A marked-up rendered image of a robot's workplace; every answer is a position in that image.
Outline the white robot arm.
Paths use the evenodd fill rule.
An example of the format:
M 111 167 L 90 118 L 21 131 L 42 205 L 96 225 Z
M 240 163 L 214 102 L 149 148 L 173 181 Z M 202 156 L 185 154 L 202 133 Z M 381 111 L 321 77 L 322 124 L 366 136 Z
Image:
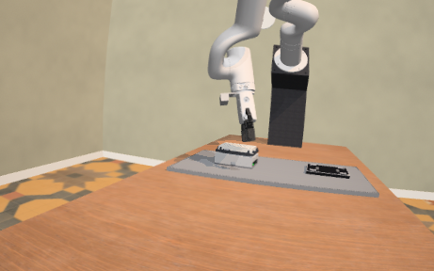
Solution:
M 231 85 L 231 93 L 220 93 L 220 105 L 227 105 L 229 97 L 237 92 L 255 91 L 250 49 L 230 48 L 260 34 L 266 1 L 238 0 L 234 24 L 221 33 L 211 47 L 209 76 L 216 80 L 229 80 Z M 302 51 L 303 35 L 316 24 L 319 16 L 317 8 L 301 0 L 271 0 L 268 10 L 274 18 L 286 22 L 281 26 L 281 49 L 274 55 L 275 64 L 284 72 L 302 71 L 308 61 Z M 226 52 L 227 57 L 224 57 Z

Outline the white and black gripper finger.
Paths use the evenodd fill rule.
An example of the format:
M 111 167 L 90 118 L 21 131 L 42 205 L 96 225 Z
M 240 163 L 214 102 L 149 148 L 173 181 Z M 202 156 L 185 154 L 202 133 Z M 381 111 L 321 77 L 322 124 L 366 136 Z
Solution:
M 246 141 L 246 139 L 245 139 L 245 124 L 243 123 L 243 124 L 241 124 L 241 136 L 242 136 L 242 142 L 248 142 L 248 141 Z
M 245 139 L 246 141 L 254 141 L 255 140 L 255 131 L 254 131 L 254 125 L 253 125 L 253 120 L 251 118 L 251 112 L 249 110 L 249 108 L 245 108 L 246 109 L 246 114 L 248 116 L 247 120 L 244 120 L 244 124 L 245 124 Z

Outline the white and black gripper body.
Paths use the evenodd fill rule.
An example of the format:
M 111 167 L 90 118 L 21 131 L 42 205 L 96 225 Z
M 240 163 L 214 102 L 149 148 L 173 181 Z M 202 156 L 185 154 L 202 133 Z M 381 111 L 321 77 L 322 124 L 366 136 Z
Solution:
M 249 110 L 251 111 L 252 119 L 254 119 L 253 123 L 256 121 L 253 95 L 253 91 L 241 91 L 233 95 L 233 97 L 236 97 L 238 119 L 240 124 L 243 124 L 244 120 L 248 119 L 245 108 L 249 108 Z

